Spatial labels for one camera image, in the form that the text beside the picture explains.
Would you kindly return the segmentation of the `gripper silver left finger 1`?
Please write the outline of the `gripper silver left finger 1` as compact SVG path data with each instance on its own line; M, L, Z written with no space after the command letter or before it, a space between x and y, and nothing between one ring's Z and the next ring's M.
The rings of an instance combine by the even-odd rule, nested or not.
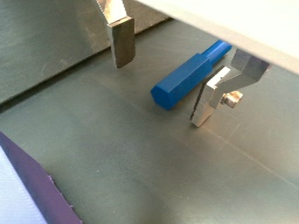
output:
M107 24L107 35L117 68L137 56L135 19L127 15L123 0L95 0Z

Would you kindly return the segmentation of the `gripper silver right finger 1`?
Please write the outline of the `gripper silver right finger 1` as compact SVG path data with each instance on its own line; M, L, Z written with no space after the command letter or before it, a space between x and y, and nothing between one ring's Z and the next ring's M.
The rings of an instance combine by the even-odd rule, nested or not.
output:
M229 66L222 66L203 82L191 113L191 122L201 127L221 104L235 108L243 94L239 90L257 82L270 68L270 63L237 50Z

